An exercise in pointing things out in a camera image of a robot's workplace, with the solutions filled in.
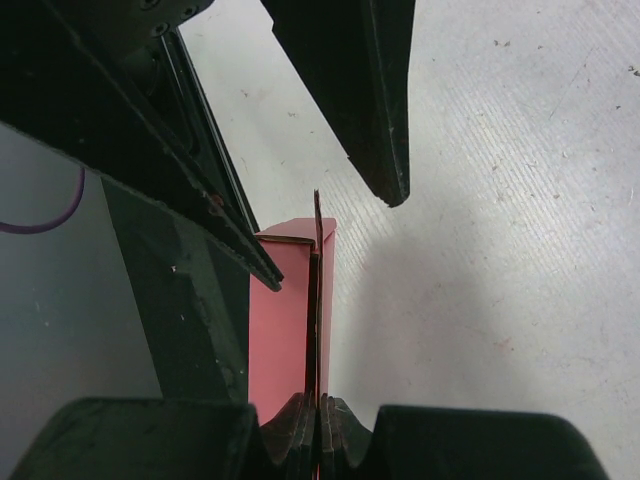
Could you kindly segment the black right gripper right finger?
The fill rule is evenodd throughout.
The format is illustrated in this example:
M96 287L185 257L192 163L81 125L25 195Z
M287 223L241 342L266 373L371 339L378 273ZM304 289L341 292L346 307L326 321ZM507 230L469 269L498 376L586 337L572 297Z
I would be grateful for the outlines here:
M553 415L385 405L372 430L320 403L323 479L604 479L585 437Z

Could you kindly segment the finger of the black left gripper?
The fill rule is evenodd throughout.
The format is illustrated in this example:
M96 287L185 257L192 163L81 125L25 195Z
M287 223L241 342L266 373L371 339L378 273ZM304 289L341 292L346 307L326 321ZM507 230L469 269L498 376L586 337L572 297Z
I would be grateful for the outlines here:
M371 192L410 194L412 1L266 1L272 32Z

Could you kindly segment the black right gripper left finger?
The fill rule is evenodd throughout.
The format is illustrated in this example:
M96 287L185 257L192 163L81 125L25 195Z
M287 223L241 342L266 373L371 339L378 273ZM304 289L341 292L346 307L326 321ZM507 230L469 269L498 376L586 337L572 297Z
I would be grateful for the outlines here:
M294 395L261 425L254 406L85 398L46 423L13 479L313 479L314 415Z

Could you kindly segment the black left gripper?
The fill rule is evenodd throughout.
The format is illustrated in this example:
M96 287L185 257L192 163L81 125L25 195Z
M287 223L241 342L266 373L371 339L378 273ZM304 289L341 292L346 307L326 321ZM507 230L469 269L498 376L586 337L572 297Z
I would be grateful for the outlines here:
M2 2L2 124L190 222L280 290L178 32L117 58L96 35L99 5Z

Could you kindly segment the pink cardboard box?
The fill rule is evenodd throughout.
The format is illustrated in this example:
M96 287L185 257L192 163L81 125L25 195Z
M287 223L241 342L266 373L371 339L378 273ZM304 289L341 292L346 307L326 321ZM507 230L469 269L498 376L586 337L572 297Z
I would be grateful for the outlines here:
M321 213L256 236L284 278L250 282L248 400L285 479L320 475L321 403L328 395L336 221Z

